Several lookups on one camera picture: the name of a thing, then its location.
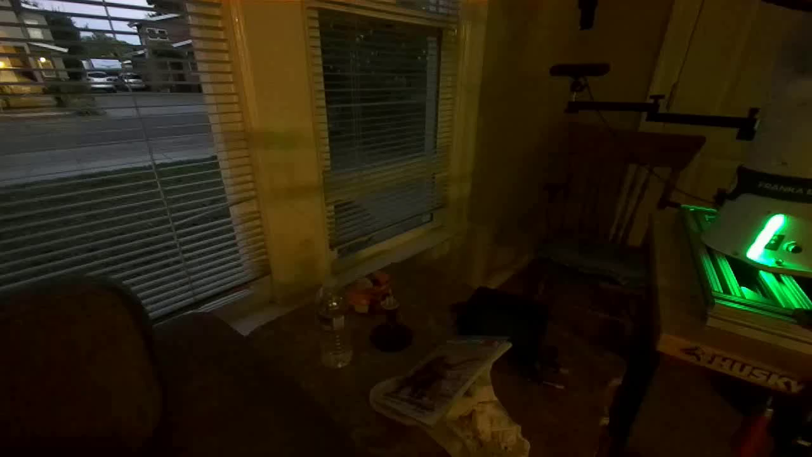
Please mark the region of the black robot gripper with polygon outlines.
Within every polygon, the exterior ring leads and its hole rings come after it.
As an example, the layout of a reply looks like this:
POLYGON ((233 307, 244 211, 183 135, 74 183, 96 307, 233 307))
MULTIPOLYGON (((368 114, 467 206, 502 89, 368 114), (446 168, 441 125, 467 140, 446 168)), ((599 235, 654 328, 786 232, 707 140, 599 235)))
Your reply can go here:
POLYGON ((599 0, 579 0, 579 31, 592 31, 599 0))

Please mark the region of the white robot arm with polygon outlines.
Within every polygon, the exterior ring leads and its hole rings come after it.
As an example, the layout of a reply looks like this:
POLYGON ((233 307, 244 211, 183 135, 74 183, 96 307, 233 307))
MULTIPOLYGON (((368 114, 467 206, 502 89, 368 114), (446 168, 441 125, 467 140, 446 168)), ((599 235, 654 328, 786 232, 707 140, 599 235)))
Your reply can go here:
POLYGON ((646 121, 729 126, 752 141, 702 244, 754 265, 809 274, 812 265, 812 9, 809 0, 763 0, 788 15, 777 33, 767 98, 744 117, 665 112, 649 102, 570 102, 568 109, 640 112, 646 121))

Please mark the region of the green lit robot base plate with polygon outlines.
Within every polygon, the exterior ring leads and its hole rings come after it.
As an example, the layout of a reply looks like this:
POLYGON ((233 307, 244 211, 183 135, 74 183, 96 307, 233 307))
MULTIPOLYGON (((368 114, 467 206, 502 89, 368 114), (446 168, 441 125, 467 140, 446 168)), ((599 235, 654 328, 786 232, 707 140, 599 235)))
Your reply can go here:
POLYGON ((712 207, 682 206, 679 216, 710 318, 760 318, 788 324, 812 320, 806 277, 758 269, 707 249, 702 230, 715 220, 712 207))

